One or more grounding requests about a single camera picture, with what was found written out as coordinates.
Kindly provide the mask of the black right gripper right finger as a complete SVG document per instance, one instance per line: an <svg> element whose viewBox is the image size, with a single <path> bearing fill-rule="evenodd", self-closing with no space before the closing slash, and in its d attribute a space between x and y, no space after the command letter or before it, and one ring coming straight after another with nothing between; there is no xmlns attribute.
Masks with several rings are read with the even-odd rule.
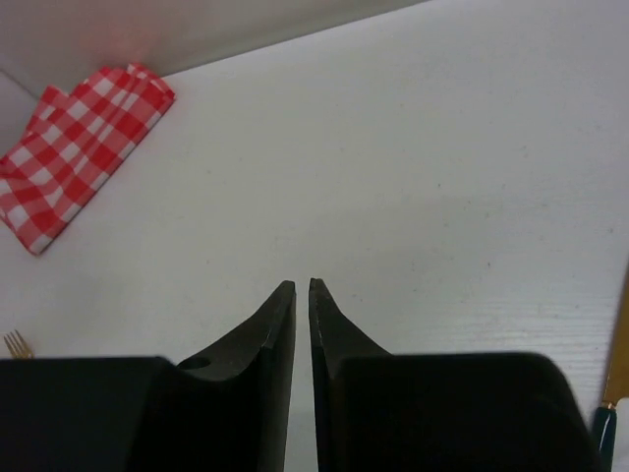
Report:
<svg viewBox="0 0 629 472"><path fill-rule="evenodd" d="M526 352L394 355L309 289L322 471L598 471L571 388Z"/></svg>

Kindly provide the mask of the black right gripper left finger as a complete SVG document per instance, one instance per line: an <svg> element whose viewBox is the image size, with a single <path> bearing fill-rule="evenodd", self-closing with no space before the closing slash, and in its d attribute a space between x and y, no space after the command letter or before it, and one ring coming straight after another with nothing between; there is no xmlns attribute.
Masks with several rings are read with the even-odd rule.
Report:
<svg viewBox="0 0 629 472"><path fill-rule="evenodd" d="M281 471L296 339L296 287L152 377L131 471Z"/></svg>

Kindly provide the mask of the gold fork dark handle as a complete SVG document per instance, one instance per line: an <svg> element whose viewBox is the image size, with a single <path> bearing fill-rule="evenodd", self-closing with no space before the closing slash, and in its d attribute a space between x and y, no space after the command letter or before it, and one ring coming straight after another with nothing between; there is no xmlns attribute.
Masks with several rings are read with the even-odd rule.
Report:
<svg viewBox="0 0 629 472"><path fill-rule="evenodd" d="M3 340L13 359L33 359L34 354L24 337L13 330L3 335Z"/></svg>

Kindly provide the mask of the gold knife green handle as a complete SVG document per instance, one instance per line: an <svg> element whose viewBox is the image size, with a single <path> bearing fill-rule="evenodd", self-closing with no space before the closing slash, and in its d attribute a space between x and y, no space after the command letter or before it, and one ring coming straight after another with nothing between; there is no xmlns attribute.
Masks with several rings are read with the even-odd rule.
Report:
<svg viewBox="0 0 629 472"><path fill-rule="evenodd" d="M617 404L628 397L628 272L625 272L616 322L609 347L607 369L600 406L593 420L593 436L600 455L602 471L610 471L613 462Z"/></svg>

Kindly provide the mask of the red white checkered cloth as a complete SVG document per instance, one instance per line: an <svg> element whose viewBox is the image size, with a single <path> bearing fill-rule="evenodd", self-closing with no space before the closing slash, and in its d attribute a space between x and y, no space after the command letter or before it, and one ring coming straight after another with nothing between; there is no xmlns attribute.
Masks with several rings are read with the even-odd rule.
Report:
<svg viewBox="0 0 629 472"><path fill-rule="evenodd" d="M141 64L103 67L69 93L44 90L1 158L1 219L29 253L46 250L175 99Z"/></svg>

